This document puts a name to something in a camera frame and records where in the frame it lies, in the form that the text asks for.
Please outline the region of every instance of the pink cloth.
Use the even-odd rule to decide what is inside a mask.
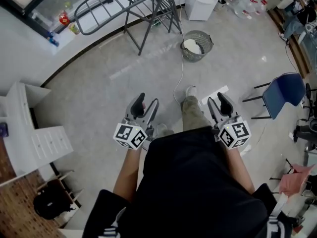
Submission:
[[[296,173],[283,175],[279,184],[279,193],[284,193],[288,197],[301,192],[302,185],[306,182],[307,177],[315,165],[303,167],[298,164],[293,164],[292,167]]]

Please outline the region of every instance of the black shirt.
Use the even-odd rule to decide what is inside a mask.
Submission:
[[[316,11],[312,7],[305,7],[305,9],[297,14],[298,20],[305,26],[307,22],[316,20]]]
[[[132,204],[103,190],[83,237],[100,235],[123,207],[118,222],[122,238],[255,237],[269,213],[226,165],[210,127],[154,140]]]

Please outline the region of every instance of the white table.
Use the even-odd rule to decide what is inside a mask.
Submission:
[[[16,82],[0,97],[0,122],[7,123],[9,132],[3,140],[17,178],[73,151],[63,126],[34,129],[30,108],[49,92]]]

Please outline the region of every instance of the blue chair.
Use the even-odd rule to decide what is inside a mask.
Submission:
[[[246,99],[243,102],[263,99],[263,106],[267,108],[269,116],[252,117],[251,119],[275,119],[286,102],[297,106],[306,94],[304,82],[298,73],[283,74],[271,83],[256,86],[255,89],[267,85],[262,96]]]

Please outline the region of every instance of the metal rack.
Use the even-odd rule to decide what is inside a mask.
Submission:
[[[106,6],[104,5],[104,3],[102,2],[102,0],[85,0],[83,1],[75,10],[74,13],[74,17],[75,20],[78,24],[78,28],[80,30],[80,32],[83,35],[90,35],[95,33],[96,31],[98,31],[100,28],[102,28],[103,26],[107,25],[110,21],[114,20],[116,17],[120,16],[123,13],[127,13],[126,15],[126,19],[125,19],[125,25],[124,25],[124,33],[127,32],[128,35],[131,37],[132,41],[134,42],[134,44],[137,46],[137,48],[139,49],[139,55],[142,52],[142,49],[144,47],[145,41],[148,37],[150,28],[153,24],[153,21],[161,18],[161,17],[166,17],[169,19],[169,26],[166,26],[163,21],[161,21],[162,25],[168,30],[168,32],[170,33],[171,28],[172,28],[172,24],[179,30],[180,34],[182,33],[181,27],[179,25],[179,17],[176,11],[176,5],[175,5],[175,1],[174,0],[150,0],[151,4],[152,4],[152,8],[150,8],[151,6],[148,6],[145,4],[146,1],[148,0],[127,0],[129,1],[129,5],[127,7],[125,7],[119,0],[113,0],[113,2],[116,2],[120,7],[121,7],[121,11],[115,13],[114,15],[111,15],[109,10],[106,8]],[[96,6],[93,6],[93,8],[91,7],[92,4],[94,3],[98,3],[99,6],[102,6],[102,8],[104,8],[104,10],[107,12],[107,14],[109,15],[109,18],[107,18],[105,21],[103,22],[99,22],[96,19],[96,16],[93,13],[93,9],[96,8]],[[146,15],[139,7],[139,4],[143,4],[152,14],[150,15]],[[92,29],[90,29],[89,31],[85,32],[81,26],[81,20],[79,19],[80,14],[83,11],[83,8],[89,10],[89,12],[91,13],[91,15],[93,16],[95,22],[96,22],[96,26],[94,26]],[[134,11],[132,11],[133,8],[137,8],[138,11],[140,12],[140,14],[135,13]],[[132,36],[132,34],[130,33],[130,31],[128,30],[127,24],[128,24],[128,18],[129,18],[129,14],[132,14],[138,18],[140,18],[143,21],[146,21],[149,23],[146,33],[144,35],[143,41],[141,46],[139,46],[139,44],[137,43],[137,41],[134,39],[134,37]]]

